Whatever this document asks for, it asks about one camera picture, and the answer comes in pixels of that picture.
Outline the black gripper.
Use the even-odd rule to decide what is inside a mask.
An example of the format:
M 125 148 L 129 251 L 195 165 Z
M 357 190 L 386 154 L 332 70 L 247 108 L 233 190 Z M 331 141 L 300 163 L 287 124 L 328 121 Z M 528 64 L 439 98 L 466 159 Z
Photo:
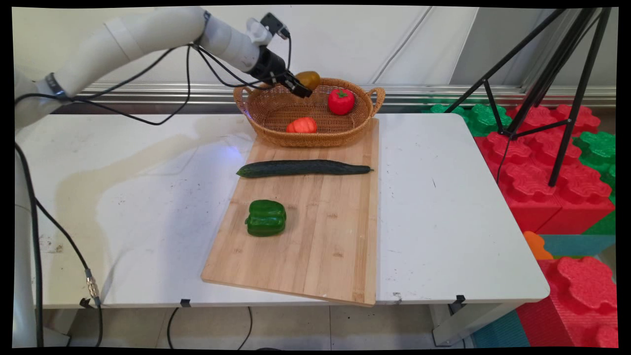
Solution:
M 306 87 L 291 72 L 286 72 L 283 58 L 271 52 L 266 46 L 260 46 L 259 57 L 247 74 L 262 83 L 282 83 L 288 91 L 299 98 L 309 98 L 313 89 Z

